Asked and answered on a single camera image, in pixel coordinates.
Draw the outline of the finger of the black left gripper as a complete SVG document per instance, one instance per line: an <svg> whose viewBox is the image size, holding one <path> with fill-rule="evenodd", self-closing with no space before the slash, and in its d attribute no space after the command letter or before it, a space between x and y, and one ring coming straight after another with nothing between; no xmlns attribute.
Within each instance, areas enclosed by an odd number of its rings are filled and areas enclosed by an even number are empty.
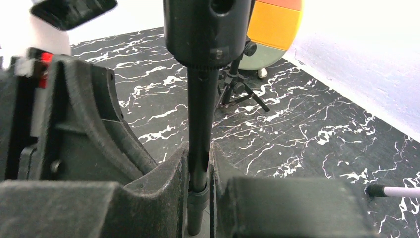
<svg viewBox="0 0 420 238"><path fill-rule="evenodd" d="M48 65L36 180L128 184L157 166L123 118L111 69L66 55Z"/></svg>

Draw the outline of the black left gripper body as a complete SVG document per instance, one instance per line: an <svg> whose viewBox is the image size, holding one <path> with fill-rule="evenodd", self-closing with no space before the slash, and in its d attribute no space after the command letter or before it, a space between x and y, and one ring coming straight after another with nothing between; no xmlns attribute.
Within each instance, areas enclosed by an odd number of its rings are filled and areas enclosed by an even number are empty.
<svg viewBox="0 0 420 238"><path fill-rule="evenodd" d="M36 91L46 85L42 76L53 54L30 47L24 57L12 57L10 69L0 71L0 179L18 178L20 155L26 147L36 144L32 135L32 117ZM15 75L25 60L33 60L29 70L34 76Z"/></svg>

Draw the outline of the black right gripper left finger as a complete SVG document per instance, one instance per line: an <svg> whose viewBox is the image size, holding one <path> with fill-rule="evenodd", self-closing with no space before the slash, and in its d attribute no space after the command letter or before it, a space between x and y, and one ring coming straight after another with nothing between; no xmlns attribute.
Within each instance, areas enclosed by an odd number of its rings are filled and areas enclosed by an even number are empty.
<svg viewBox="0 0 420 238"><path fill-rule="evenodd" d="M93 181L5 181L3 238L181 238L188 190L188 144L122 186Z"/></svg>

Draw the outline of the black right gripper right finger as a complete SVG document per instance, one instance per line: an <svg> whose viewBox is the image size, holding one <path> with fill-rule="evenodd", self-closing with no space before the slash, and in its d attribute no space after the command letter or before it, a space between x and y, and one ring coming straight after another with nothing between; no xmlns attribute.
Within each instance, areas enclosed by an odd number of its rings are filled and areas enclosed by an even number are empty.
<svg viewBox="0 0 420 238"><path fill-rule="evenodd" d="M375 238L361 193L327 178L261 178L209 153L213 238Z"/></svg>

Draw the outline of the black round-base mic stand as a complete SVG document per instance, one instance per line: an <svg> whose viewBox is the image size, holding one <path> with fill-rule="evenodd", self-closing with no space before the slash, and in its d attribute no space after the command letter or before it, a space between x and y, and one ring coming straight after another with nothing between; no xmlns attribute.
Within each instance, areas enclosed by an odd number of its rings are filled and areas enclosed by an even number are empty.
<svg viewBox="0 0 420 238"><path fill-rule="evenodd" d="M187 232L201 232L209 199L207 171L219 72L243 52L252 0L166 0L166 47L187 68Z"/></svg>

